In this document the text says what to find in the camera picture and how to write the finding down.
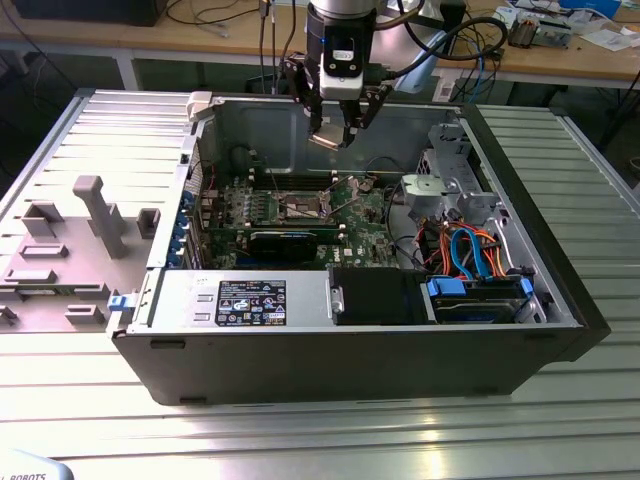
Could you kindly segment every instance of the motherboard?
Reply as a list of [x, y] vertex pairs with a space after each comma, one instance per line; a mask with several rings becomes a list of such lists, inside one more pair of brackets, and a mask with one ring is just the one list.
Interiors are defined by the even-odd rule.
[[248, 176], [203, 193], [205, 268], [397, 267], [385, 194], [365, 176]]

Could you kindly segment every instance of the black cable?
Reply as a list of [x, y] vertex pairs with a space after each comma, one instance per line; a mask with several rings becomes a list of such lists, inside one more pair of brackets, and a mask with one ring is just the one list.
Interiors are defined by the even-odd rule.
[[600, 142], [599, 142], [600, 149], [606, 148], [609, 145], [611, 140], [613, 140], [616, 134], [618, 133], [618, 130], [624, 124], [625, 116], [628, 115], [629, 112], [633, 111], [637, 107], [637, 105], [640, 103], [640, 93], [636, 92], [636, 97], [631, 101], [630, 105], [628, 106], [625, 105], [627, 98], [629, 98], [629, 95], [631, 95], [631, 92], [633, 91], [633, 88], [636, 86], [636, 83], [638, 83], [639, 79], [640, 79], [640, 70], [638, 70], [638, 73], [633, 79], [633, 82], [631, 82], [631, 85], [625, 92], [624, 96], [622, 97], [622, 100], [620, 100], [620, 104], [614, 111], [613, 117], [611, 118], [606, 128], [604, 129], [604, 132], [600, 137]]
[[226, 10], [227, 8], [231, 8], [233, 7], [236, 3], [238, 3], [240, 0], [233, 0], [233, 2], [231, 2], [228, 5], [224, 5], [222, 7], [209, 7], [209, 8], [205, 8], [203, 10], [200, 10], [199, 12], [196, 13], [196, 17], [199, 17], [200, 15], [202, 15], [203, 13], [206, 12], [213, 12], [214, 10]]
[[507, 31], [507, 27], [500, 20], [496, 20], [495, 18], [492, 18], [492, 17], [477, 17], [477, 18], [473, 18], [471, 20], [467, 20], [465, 22], [462, 22], [461, 24], [457, 25], [452, 30], [447, 32], [444, 36], [442, 36], [440, 38], [440, 40], [438, 40], [433, 45], [433, 47], [431, 47], [430, 49], [425, 51], [425, 53], [419, 59], [417, 59], [415, 62], [413, 62], [411, 65], [409, 65], [409, 66], [407, 66], [407, 67], [405, 67], [402, 70], [399, 70], [397, 72], [389, 72], [389, 74], [387, 76], [387, 80], [395, 80], [396, 78], [403, 77], [406, 74], [412, 72], [413, 70], [418, 68], [420, 65], [422, 65], [424, 62], [426, 62], [427, 59], [429, 57], [431, 57], [431, 55], [433, 55], [433, 53], [436, 52], [442, 45], [444, 45], [446, 42], [448, 42], [449, 39], [451, 39], [454, 36], [456, 36], [458, 34], [458, 32], [464, 30], [465, 28], [470, 27], [471, 25], [478, 25], [478, 24], [481, 24], [481, 23], [488, 23], [488, 24], [495, 25], [496, 27], [498, 27], [500, 29], [500, 32], [502, 33], [502, 36], [500, 37], [500, 40], [495, 45], [491, 45], [488, 48], [485, 48], [485, 49], [481, 50], [478, 53], [471, 54], [471, 55], [459, 55], [459, 56], [448, 55], [447, 56], [447, 60], [455, 60], [455, 61], [475, 60], [476, 58], [486, 57], [490, 53], [495, 52], [507, 40], [507, 36], [509, 35], [509, 32]]
[[264, 21], [265, 17], [260, 18], [260, 83], [262, 84], [262, 93], [267, 93], [264, 86], [264, 55], [262, 52], [262, 44], [264, 43]]
[[398, 173], [402, 174], [402, 175], [407, 175], [409, 172], [407, 172], [407, 170], [405, 168], [402, 167], [402, 165], [400, 165], [400, 163], [393, 157], [389, 157], [388, 155], [379, 155], [377, 157], [373, 157], [371, 160], [369, 160], [367, 162], [367, 165], [364, 167], [363, 172], [365, 175], [370, 176], [371, 174], [369, 173], [369, 167], [371, 167], [371, 164], [373, 162], [375, 162], [376, 160], [387, 160], [391, 163], [393, 163], [393, 165], [398, 169]]
[[276, 22], [275, 18], [271, 19], [271, 70], [273, 71], [273, 76], [271, 77], [271, 93], [275, 95], [278, 93], [276, 91]]
[[287, 55], [287, 50], [289, 49], [291, 40], [293, 40], [293, 36], [296, 33], [296, 0], [291, 0], [291, 21], [291, 32], [289, 32], [289, 38], [287, 38], [287, 41], [284, 44], [282, 56], [280, 57], [280, 68], [278, 68], [278, 76], [276, 77], [276, 88], [280, 85], [280, 77], [282, 76], [282, 69], [284, 68], [284, 57]]
[[[498, 60], [498, 62], [496, 63], [495, 60], [491, 59], [491, 62], [493, 63], [493, 72], [491, 72], [491, 74], [487, 78], [483, 79], [480, 82], [480, 86], [482, 86], [484, 84], [487, 84], [487, 86], [483, 87], [481, 90], [478, 90], [478, 92], [476, 94], [476, 96], [479, 97], [479, 96], [484, 95], [485, 93], [489, 92], [488, 95], [487, 95], [487, 100], [491, 97], [493, 89], [494, 89], [494, 87], [496, 85], [496, 75], [497, 75], [498, 71], [500, 70], [500, 65], [501, 65], [501, 61], [500, 60]], [[456, 99], [458, 98], [458, 95], [460, 95], [460, 94], [462, 94], [462, 101], [465, 100], [465, 96], [466, 95], [473, 95], [473, 88], [475, 88], [475, 85], [474, 85], [474, 87], [471, 87], [469, 90], [466, 89], [466, 85], [467, 85], [468, 81], [471, 79], [471, 75], [473, 74], [474, 71], [475, 71], [475, 69], [472, 70], [469, 73], [469, 75], [467, 76], [467, 80], [465, 81], [465, 83], [462, 84], [462, 86], [460, 86], [460, 87], [457, 86], [457, 85], [455, 86], [457, 92], [455, 93], [455, 95], [453, 96], [451, 101], [456, 101]]]
[[58, 66], [57, 66], [55, 63], [53, 63], [53, 62], [51, 61], [51, 59], [47, 56], [47, 54], [46, 54], [46, 53], [44, 53], [44, 52], [40, 49], [40, 47], [38, 47], [38, 45], [36, 45], [36, 44], [34, 43], [34, 41], [33, 41], [33, 40], [31, 40], [31, 37], [29, 37], [29, 35], [27, 35], [27, 34], [26, 34], [26, 33], [25, 33], [21, 28], [20, 28], [20, 26], [15, 22], [15, 20], [13, 19], [13, 17], [12, 17], [11, 15], [9, 15], [9, 10], [7, 10], [7, 7], [6, 7], [6, 5], [4, 4], [4, 0], [0, 0], [0, 6], [2, 6], [2, 10], [3, 10], [4, 14], [5, 14], [5, 15], [6, 15], [6, 17], [7, 17], [7, 20], [9, 20], [9, 22], [11, 22], [11, 25], [13, 25], [13, 26], [15, 27], [15, 29], [16, 29], [16, 30], [18, 30], [18, 32], [20, 32], [20, 35], [22, 35], [22, 36], [24, 37], [24, 39], [25, 39], [27, 42], [29, 42], [29, 44], [30, 44], [33, 48], [35, 48], [35, 49], [36, 49], [36, 51], [46, 59], [46, 61], [49, 63], [49, 65], [51, 65], [51, 67], [53, 67], [53, 69], [54, 69], [56, 72], [58, 72], [58, 74], [59, 74], [59, 75], [60, 75], [60, 76], [65, 80], [65, 82], [67, 82], [67, 83], [69, 84], [69, 86], [70, 86], [73, 90], [77, 90], [77, 89], [78, 89], [78, 87], [76, 86], [76, 84], [75, 84], [75, 83], [73, 83], [73, 82], [69, 79], [69, 77], [67, 77], [67, 76], [62, 72], [62, 70], [60, 70], [60, 69], [58, 68]]
[[[484, 46], [486, 45], [486, 43], [484, 42], [484, 36], [480, 35], [478, 30], [475, 28], [475, 26], [472, 27], [471, 30], [473, 32], [475, 32], [475, 34], [476, 34], [476, 42], [475, 43], [476, 43], [476, 45], [478, 45], [478, 47], [477, 47], [478, 50], [480, 49], [480, 45], [482, 45], [482, 48], [484, 48]], [[460, 38], [462, 38], [463, 40], [466, 40], [467, 43], [473, 42], [473, 40], [470, 37], [468, 37], [467, 35], [464, 35], [464, 34], [461, 34]], [[478, 61], [478, 59], [476, 59], [475, 64], [473, 65], [473, 68], [469, 71], [469, 75], [467, 75], [467, 78], [466, 78], [466, 80], [464, 81], [464, 83], [462, 84], [461, 87], [459, 87], [458, 85], [454, 84], [454, 88], [457, 91], [453, 95], [453, 97], [451, 98], [452, 102], [455, 102], [458, 99], [458, 95], [460, 95], [460, 94], [462, 94], [462, 101], [463, 102], [465, 101], [465, 95], [469, 94], [469, 93], [467, 93], [467, 90], [466, 90], [467, 89], [467, 84], [471, 81], [471, 77], [473, 76], [473, 72], [476, 71], [476, 69], [478, 68], [478, 64], [479, 63], [480, 62]]]
[[167, 10], [165, 11], [165, 14], [167, 15], [168, 18], [170, 18], [174, 22], [181, 23], [182, 25], [213, 25], [214, 23], [220, 23], [220, 22], [226, 22], [227, 20], [233, 20], [234, 18], [238, 18], [238, 17], [241, 17], [242, 15], [247, 15], [249, 13], [254, 13], [254, 12], [257, 12], [259, 10], [258, 8], [253, 8], [251, 10], [246, 10], [244, 12], [236, 13], [235, 15], [231, 15], [231, 16], [226, 17], [226, 18], [218, 18], [216, 20], [211, 20], [211, 21], [208, 21], [208, 22], [187, 22], [185, 20], [181, 20], [181, 19], [176, 18], [173, 15], [171, 15], [171, 9], [173, 7], [175, 7], [180, 2], [182, 2], [182, 0], [174, 0], [173, 3], [167, 5]]
[[395, 188], [393, 189], [393, 192], [391, 192], [391, 196], [389, 197], [389, 203], [387, 204], [387, 210], [385, 212], [385, 226], [387, 228], [387, 235], [389, 235], [389, 238], [391, 239], [391, 243], [396, 247], [396, 251], [400, 252], [402, 255], [407, 257], [416, 270], [420, 270], [422, 272], [428, 273], [427, 270], [420, 264], [420, 261], [417, 258], [414, 258], [409, 252], [407, 252], [404, 248], [398, 245], [398, 242], [404, 238], [407, 238], [407, 236], [405, 235], [404, 237], [395, 239], [393, 238], [393, 234], [391, 233], [391, 222], [389, 218], [391, 215], [391, 206], [393, 205], [393, 197], [395, 197], [396, 193], [398, 192], [400, 185], [402, 185], [402, 180], [400, 180], [396, 184]]
[[[404, 5], [402, 4], [401, 1], [398, 2], [398, 9], [400, 10], [400, 13], [404, 13]], [[471, 17], [471, 15], [469, 15], [469, 13], [465, 12], [465, 14], [469, 17], [469, 20], [473, 20], [473, 17]], [[420, 48], [422, 48], [422, 50], [424, 50], [425, 52], [429, 50], [429, 47], [426, 46], [422, 40], [420, 40], [420, 38], [418, 38], [418, 36], [415, 34], [415, 32], [413, 31], [413, 28], [411, 28], [411, 24], [409, 22], [405, 22], [404, 24], [405, 29], [407, 30], [407, 33], [409, 34], [409, 36], [411, 37], [411, 39], [413, 40], [413, 42], [418, 45]], [[478, 46], [478, 50], [480, 50], [481, 48], [484, 49], [484, 46], [481, 46], [481, 42], [480, 42], [480, 34], [478, 33], [477, 28], [475, 27], [475, 25], [473, 25], [471, 27], [471, 30], [473, 32], [475, 32], [476, 34], [476, 45]], [[437, 57], [437, 58], [442, 58], [443, 60], [453, 60], [453, 61], [461, 61], [460, 60], [460, 56], [459, 55], [448, 55], [446, 53], [440, 53], [438, 51], [434, 51], [433, 52], [433, 56]]]
[[408, 20], [420, 13], [422, 7], [424, 7], [426, 0], [420, 0], [420, 3], [413, 10], [409, 10], [408, 12], [404, 12], [404, 8], [402, 8], [401, 1], [398, 0], [398, 8], [400, 8], [400, 16], [389, 20], [388, 22], [376, 23], [374, 30], [389, 30], [390, 28], [397, 27], [398, 25], [406, 24]]

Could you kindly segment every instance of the wooden table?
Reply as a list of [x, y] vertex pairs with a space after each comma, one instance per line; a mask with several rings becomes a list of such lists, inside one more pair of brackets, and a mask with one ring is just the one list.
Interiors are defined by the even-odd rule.
[[[226, 0], [193, 0], [196, 10], [225, 5]], [[483, 9], [495, 9], [500, 0], [471, 0], [472, 15]], [[206, 18], [216, 19], [250, 10], [255, 0], [240, 0], [235, 6], [209, 12]], [[131, 27], [53, 20], [23, 20], [12, 8], [13, 18], [47, 52], [94, 55], [114, 58], [120, 69], [124, 87], [140, 89], [134, 59], [159, 59], [204, 63], [259, 63], [259, 16], [251, 13], [228, 22], [228, 38], [193, 25], [182, 25], [163, 16], [153, 27]], [[187, 0], [177, 5], [174, 16], [193, 19]], [[306, 7], [297, 8], [297, 29], [290, 51], [304, 51]], [[282, 52], [291, 29], [291, 7], [276, 8], [276, 53]], [[621, 9], [620, 22], [640, 22], [640, 12]], [[264, 53], [267, 65], [271, 55], [271, 28], [265, 32]], [[33, 50], [7, 21], [0, 18], [0, 48]], [[435, 100], [448, 100], [452, 82], [467, 75], [473, 62], [440, 61], [434, 75], [440, 77]], [[498, 80], [544, 84], [581, 85], [592, 87], [628, 88], [640, 68], [640, 49], [610, 52], [579, 37], [571, 40], [569, 49], [533, 47], [528, 50], [505, 47], [505, 55], [497, 75]]]
[[[471, 0], [470, 3], [472, 16], [491, 15], [497, 6], [504, 5], [500, 0]], [[615, 20], [639, 23], [640, 11], [621, 8]], [[462, 53], [465, 51], [464, 42], [459, 44]], [[629, 88], [640, 69], [640, 48], [611, 52], [577, 35], [573, 36], [567, 49], [535, 46], [522, 49], [508, 44], [503, 48], [505, 52], [496, 78], [508, 82]], [[473, 61], [438, 62], [434, 75], [440, 80], [434, 100], [447, 101], [455, 80], [463, 75], [466, 77], [472, 68]]]

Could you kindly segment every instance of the warning label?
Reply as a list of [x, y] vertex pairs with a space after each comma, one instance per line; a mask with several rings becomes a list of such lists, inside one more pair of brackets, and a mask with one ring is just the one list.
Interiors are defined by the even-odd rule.
[[286, 325], [286, 282], [284, 280], [220, 282], [216, 323], [221, 327]]

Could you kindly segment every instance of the blue clip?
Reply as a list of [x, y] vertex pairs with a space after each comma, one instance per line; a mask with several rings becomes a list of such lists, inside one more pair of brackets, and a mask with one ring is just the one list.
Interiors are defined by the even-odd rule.
[[169, 242], [169, 250], [173, 252], [177, 252], [181, 248], [182, 248], [182, 243], [180, 243], [180, 240], [172, 238], [171, 241]]
[[193, 205], [195, 205], [196, 200], [195, 197], [193, 196], [193, 193], [189, 192], [188, 190], [185, 190], [182, 192], [182, 205], [185, 207], [192, 207]]
[[173, 226], [173, 232], [171, 232], [171, 236], [175, 239], [179, 239], [179, 238], [184, 238], [184, 236], [186, 235], [184, 228], [182, 228], [180, 225], [174, 225]]
[[175, 253], [169, 253], [167, 255], [167, 268], [180, 268], [182, 260]]
[[527, 297], [530, 298], [533, 296], [533, 285], [531, 285], [531, 281], [528, 278], [521, 278], [520, 286]]
[[137, 295], [113, 295], [109, 298], [107, 308], [110, 312], [133, 311], [136, 308]]
[[451, 277], [435, 277], [427, 283], [427, 290], [430, 297], [442, 295], [447, 296], [465, 296], [467, 291], [464, 283], [459, 278]]
[[189, 219], [184, 213], [178, 212], [178, 215], [176, 215], [176, 223], [181, 227], [186, 227], [189, 225]]

